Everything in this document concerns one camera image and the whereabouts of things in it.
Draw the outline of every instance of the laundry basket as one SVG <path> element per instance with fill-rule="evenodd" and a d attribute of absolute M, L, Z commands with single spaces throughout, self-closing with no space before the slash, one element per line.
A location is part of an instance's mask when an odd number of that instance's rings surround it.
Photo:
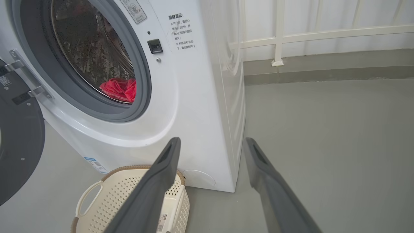
<path fill-rule="evenodd" d="M 76 206 L 71 233 L 104 232 L 105 228 L 150 167 L 150 165 L 120 167 L 111 171 L 99 182 L 90 186 L 82 194 Z M 185 232 L 190 202 L 184 184 L 183 175 L 177 171 L 174 184 L 164 195 L 156 232 Z M 85 213 L 80 213 L 80 208 L 85 197 L 97 186 L 101 186 L 98 194 L 86 209 Z"/>

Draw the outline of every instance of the gray sticker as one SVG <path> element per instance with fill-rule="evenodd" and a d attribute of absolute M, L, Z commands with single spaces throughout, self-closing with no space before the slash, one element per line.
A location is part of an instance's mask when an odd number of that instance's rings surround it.
<path fill-rule="evenodd" d="M 137 0 L 121 0 L 124 7 L 127 9 L 136 24 L 139 24 L 147 18 Z"/>
<path fill-rule="evenodd" d="M 7 86 L 10 85 L 12 82 L 10 82 L 10 80 L 6 77 L 0 77 L 0 83 L 3 84 L 3 86 Z"/>

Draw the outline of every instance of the white washing machine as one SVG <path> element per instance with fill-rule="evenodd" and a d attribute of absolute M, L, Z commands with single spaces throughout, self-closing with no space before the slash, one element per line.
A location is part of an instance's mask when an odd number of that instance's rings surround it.
<path fill-rule="evenodd" d="M 32 91 L 14 103 L 35 108 L 35 97 L 98 171 L 152 164 L 180 137 L 186 184 L 235 191 L 246 116 L 238 0 L 0 4 L 0 56 L 10 64 L 0 88 L 13 90 L 16 72 Z M 132 92 L 120 87 L 130 80 Z"/>

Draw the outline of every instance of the basket handle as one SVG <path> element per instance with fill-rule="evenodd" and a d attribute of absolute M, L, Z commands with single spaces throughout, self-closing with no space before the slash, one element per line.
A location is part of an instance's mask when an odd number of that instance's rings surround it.
<path fill-rule="evenodd" d="M 89 208 L 91 208 L 91 206 L 92 206 L 92 204 L 95 202 L 95 200 L 96 200 L 96 198 L 99 196 L 99 193 L 102 191 L 102 183 L 103 183 L 103 181 L 102 180 L 99 180 L 98 182 L 96 182 L 95 184 L 93 184 L 93 185 L 91 185 L 89 188 L 87 188 L 86 190 L 85 190 L 85 192 L 82 194 L 82 196 L 80 197 L 80 199 L 79 199 L 79 201 L 78 201 L 78 204 L 77 204 L 77 206 L 76 206 L 76 213 L 75 213 L 75 216 L 76 217 L 82 217 L 82 216 L 84 216 L 87 212 L 88 212 L 88 210 L 89 210 Z M 81 212 L 80 212 L 80 207 L 82 206 L 82 204 L 83 204 L 83 201 L 85 200 L 85 198 L 86 198 L 86 196 L 88 196 L 88 194 L 92 191 L 92 189 L 94 189 L 95 187 L 97 187 L 97 186 L 101 186 L 101 189 L 99 190 L 99 192 L 96 194 L 96 196 L 94 197 L 94 199 L 93 199 L 93 201 L 91 202 L 91 204 L 88 206 L 88 208 L 85 210 L 85 213 L 83 213 L 83 214 L 81 214 Z"/>

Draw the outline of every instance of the red cloth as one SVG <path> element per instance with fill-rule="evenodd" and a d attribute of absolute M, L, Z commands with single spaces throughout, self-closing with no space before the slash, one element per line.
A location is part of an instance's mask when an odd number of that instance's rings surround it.
<path fill-rule="evenodd" d="M 99 89 L 113 99 L 132 103 L 137 93 L 137 82 L 133 78 L 111 78 L 102 83 Z"/>

